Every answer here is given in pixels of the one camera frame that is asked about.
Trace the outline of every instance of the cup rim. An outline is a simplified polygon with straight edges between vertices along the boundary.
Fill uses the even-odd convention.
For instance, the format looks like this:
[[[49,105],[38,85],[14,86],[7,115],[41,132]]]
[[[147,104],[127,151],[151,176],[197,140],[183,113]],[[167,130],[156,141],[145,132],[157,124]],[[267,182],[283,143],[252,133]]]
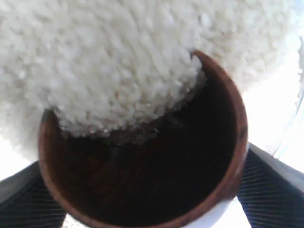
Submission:
[[[237,176],[239,176],[243,170],[247,157],[248,126],[247,115],[241,94],[227,72],[215,60],[200,51],[194,51],[191,56],[197,56],[203,65],[209,66],[216,72],[217,80],[224,84],[223,87],[226,89],[226,94],[229,96],[229,100],[231,101],[233,115],[235,115],[234,118],[236,122],[236,141],[232,159],[222,180],[217,184],[216,188],[196,207],[173,220],[158,225],[133,228],[183,227],[191,222],[194,222],[199,217],[210,211],[216,204],[218,204],[221,201],[220,199],[224,200],[223,197],[231,189],[231,186],[235,184]],[[60,205],[67,213],[88,226],[94,228],[123,228],[122,226],[107,224],[91,218],[88,215],[84,215],[79,210],[74,208],[71,203],[60,193],[60,190],[54,184],[49,175],[49,169],[47,163],[45,162],[46,156],[43,153],[45,149],[44,144],[42,143],[45,130],[46,129],[44,128],[43,124],[41,124],[38,141],[39,166],[45,185],[49,189],[49,192],[54,200],[60,202]]]

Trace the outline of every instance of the wooden cup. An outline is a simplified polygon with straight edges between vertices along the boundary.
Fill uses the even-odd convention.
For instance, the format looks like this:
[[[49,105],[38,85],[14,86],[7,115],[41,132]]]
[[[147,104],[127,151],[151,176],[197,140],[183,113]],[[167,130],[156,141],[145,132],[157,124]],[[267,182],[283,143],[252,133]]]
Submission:
[[[65,140],[52,111],[39,164],[54,199],[94,228],[210,227],[236,196],[247,155],[241,96],[214,60],[196,51],[208,83],[143,145]]]

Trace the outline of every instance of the mound of rice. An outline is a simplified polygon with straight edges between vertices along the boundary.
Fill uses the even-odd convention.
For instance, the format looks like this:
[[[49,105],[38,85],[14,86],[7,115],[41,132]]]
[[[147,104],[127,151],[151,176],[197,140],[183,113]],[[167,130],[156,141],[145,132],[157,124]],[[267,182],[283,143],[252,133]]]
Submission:
[[[215,58],[242,92],[299,48],[291,0],[0,0],[0,132],[36,157],[41,114],[73,136],[137,128]]]

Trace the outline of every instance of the wooden bowl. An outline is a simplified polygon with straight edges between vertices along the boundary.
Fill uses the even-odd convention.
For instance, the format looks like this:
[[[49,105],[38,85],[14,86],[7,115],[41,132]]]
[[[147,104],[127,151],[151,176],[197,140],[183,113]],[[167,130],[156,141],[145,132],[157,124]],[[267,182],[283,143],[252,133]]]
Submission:
[[[206,228],[235,197],[247,155],[244,105],[227,73],[203,53],[193,54],[208,84],[143,145],[65,140],[54,113],[45,111],[41,173],[73,217],[94,228]]]

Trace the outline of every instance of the wood grain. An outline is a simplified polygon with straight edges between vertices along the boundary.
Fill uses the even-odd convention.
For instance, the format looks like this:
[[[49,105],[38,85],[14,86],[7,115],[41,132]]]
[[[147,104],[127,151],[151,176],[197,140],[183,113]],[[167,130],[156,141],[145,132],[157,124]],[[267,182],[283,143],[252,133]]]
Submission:
[[[76,219],[94,228],[174,228],[235,197],[247,154],[245,108],[226,72],[203,53],[193,54],[208,85],[141,146],[67,141],[54,113],[45,111],[41,172],[54,199]]]

